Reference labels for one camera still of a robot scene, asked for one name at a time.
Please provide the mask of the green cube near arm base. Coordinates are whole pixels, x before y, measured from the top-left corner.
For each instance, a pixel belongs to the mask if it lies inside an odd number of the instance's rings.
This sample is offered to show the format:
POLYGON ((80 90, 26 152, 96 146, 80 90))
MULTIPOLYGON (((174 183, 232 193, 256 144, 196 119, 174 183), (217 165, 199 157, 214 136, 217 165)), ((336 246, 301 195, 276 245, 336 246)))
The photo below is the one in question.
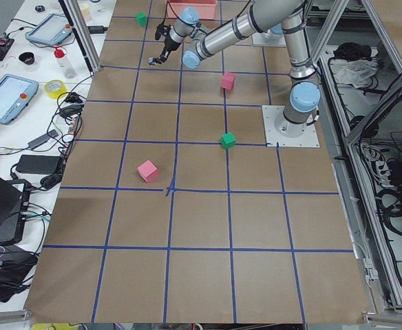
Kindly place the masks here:
POLYGON ((221 136, 220 143, 223 149, 229 149, 235 146, 236 143, 235 136, 232 134, 232 132, 225 133, 224 135, 221 136))

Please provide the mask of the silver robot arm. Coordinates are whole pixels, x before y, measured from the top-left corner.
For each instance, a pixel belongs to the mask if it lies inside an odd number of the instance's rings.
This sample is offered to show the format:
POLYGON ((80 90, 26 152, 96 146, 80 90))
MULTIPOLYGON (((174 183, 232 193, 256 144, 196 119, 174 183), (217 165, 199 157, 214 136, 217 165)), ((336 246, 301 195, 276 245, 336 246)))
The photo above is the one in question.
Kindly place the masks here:
POLYGON ((272 38, 275 36, 281 37, 283 36, 282 24, 278 23, 277 25, 273 26, 271 29, 265 31, 265 36, 267 38, 272 38))
POLYGON ((305 33, 304 1, 256 1, 221 26, 210 30, 200 20, 200 14, 192 5, 185 7, 176 16, 173 25, 161 23, 156 28, 155 39, 164 37, 164 47, 159 56, 151 57, 150 65, 161 65, 169 55, 178 50, 189 37, 192 42, 184 51, 184 66, 195 69, 213 55, 247 39, 280 25, 290 61, 289 76, 292 79, 290 100, 283 118, 290 124, 305 124, 314 109, 305 109, 295 104, 297 89, 306 83, 317 85, 317 70, 308 49, 305 33))

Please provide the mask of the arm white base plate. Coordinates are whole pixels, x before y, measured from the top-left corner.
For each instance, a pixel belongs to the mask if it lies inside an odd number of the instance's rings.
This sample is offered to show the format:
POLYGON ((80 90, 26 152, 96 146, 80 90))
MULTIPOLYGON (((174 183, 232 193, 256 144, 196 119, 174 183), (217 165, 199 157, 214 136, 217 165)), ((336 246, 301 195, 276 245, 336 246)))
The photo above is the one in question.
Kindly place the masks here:
POLYGON ((262 105, 266 145, 269 147, 319 148, 315 124, 292 124, 284 117, 284 106, 262 105))
POLYGON ((286 47, 284 35, 275 34, 271 31, 253 34, 252 42, 254 46, 258 47, 286 47))

